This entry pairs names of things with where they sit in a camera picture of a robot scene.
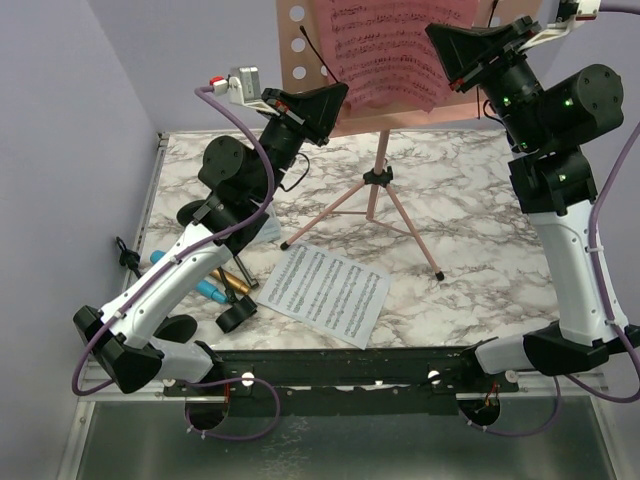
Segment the pink music stand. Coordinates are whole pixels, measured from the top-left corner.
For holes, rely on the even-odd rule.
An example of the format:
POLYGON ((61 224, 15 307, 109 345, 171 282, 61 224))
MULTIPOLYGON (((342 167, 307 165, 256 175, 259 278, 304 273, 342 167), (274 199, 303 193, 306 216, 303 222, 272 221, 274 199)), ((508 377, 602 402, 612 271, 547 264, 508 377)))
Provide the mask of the pink music stand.
MULTIPOLYGON (((314 16, 315 1, 279 1, 276 4, 277 26, 280 46, 282 83, 287 91, 301 92, 328 86, 339 81, 324 60, 320 45, 320 35, 314 16)), ((509 23, 520 16, 537 15, 540 4, 537 1, 476 1, 478 10, 471 26, 488 27, 509 23)), ((404 206, 399 201, 391 183, 384 180, 390 167, 386 160, 390 133, 394 129, 418 127, 472 119, 480 115, 480 102, 483 94, 479 92, 453 94, 434 107, 431 111, 411 109, 403 105, 390 105, 381 108, 365 108, 352 114, 346 102, 339 113, 335 137, 375 133, 378 146, 375 163, 371 171, 363 175, 351 189, 327 206, 313 220, 302 227, 281 247, 288 249, 317 223, 331 214, 341 214, 341 205, 364 187, 370 189, 369 200, 362 216, 368 222, 374 222, 376 204, 380 191, 385 191, 397 212, 405 222, 403 234, 413 238, 437 279, 444 274, 438 267, 431 252, 420 237, 404 206)))

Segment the pink sheet music page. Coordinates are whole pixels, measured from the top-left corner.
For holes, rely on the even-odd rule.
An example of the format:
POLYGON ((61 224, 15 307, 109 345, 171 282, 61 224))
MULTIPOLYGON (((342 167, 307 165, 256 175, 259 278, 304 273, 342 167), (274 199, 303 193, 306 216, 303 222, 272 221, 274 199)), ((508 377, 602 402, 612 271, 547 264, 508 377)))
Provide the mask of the pink sheet music page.
POLYGON ((315 1, 324 60, 349 86, 352 114, 403 105, 429 112, 451 95, 426 27, 467 28, 476 1, 315 1))

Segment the white paper sheet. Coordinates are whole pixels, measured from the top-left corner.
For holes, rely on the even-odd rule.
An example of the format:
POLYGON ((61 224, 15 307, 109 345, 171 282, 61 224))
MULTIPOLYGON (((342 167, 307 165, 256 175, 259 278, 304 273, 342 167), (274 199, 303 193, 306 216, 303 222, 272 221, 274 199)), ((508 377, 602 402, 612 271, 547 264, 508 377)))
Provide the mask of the white paper sheet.
POLYGON ((365 349, 390 286, 388 272, 302 242, 283 252, 258 303, 365 349))

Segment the gold microphone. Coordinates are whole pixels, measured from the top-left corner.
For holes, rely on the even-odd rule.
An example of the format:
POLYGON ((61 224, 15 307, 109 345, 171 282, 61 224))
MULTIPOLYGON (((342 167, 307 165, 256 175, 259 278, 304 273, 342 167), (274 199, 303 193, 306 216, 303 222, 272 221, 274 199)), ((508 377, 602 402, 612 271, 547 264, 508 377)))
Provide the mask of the gold microphone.
MULTIPOLYGON (((236 292, 246 295, 251 291, 251 287, 248 284, 246 284, 243 280, 241 280, 240 278, 236 277, 235 275, 231 274, 226 270, 223 270, 223 272, 224 272, 223 276, 225 277, 226 281, 236 292)), ((223 277, 219 270, 213 270, 210 273, 210 276, 219 281, 221 281, 223 277)))

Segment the black desktop mic stand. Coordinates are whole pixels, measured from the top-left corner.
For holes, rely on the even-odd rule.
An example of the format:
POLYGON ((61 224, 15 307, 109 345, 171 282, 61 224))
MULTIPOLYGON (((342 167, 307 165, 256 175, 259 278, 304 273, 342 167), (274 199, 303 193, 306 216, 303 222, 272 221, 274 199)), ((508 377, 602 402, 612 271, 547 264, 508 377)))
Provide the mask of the black desktop mic stand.
MULTIPOLYGON (((193 220, 193 214, 203 204, 203 200, 197 200, 183 206, 176 214, 178 223, 186 227, 193 220)), ((221 282, 225 287, 225 295, 230 305, 230 307, 218 317, 216 324, 223 333, 227 334, 254 315, 257 311, 257 305, 249 295, 244 295, 241 298, 236 296, 229 277, 222 267, 217 268, 216 271, 220 274, 221 282)))

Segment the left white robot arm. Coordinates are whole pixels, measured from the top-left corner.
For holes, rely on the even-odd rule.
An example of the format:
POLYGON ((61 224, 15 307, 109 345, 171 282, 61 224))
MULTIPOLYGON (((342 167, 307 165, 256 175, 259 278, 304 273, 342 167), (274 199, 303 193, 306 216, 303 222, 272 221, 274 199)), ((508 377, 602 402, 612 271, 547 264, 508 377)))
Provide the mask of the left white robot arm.
POLYGON ((215 353, 204 343, 176 343, 156 337, 168 314, 213 269, 241 252, 267 221, 287 170, 305 142, 326 145, 349 87, 343 82, 302 93, 267 88, 260 98, 269 107, 260 136, 213 97, 212 86, 196 95, 231 121, 245 142, 215 138, 203 156, 198 179, 210 193, 165 255, 117 298, 100 308, 81 307, 73 322, 110 384, 125 394, 153 380, 187 382, 201 395, 214 393, 222 380, 215 353))

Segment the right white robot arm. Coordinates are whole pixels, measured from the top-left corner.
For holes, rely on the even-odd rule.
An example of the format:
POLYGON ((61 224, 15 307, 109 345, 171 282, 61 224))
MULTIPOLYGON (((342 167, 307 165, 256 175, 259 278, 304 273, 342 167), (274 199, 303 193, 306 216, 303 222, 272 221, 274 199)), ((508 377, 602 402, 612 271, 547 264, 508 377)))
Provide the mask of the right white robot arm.
POLYGON ((527 44, 540 31, 522 17, 499 27, 430 24, 426 33, 450 87, 481 89, 507 132, 510 181, 541 243, 559 317, 525 334, 472 347, 460 379, 480 392, 508 370, 547 376, 580 373, 639 343, 614 297, 599 237, 590 222, 599 190, 582 146, 624 119, 620 76, 591 64, 544 88, 528 64, 527 44))

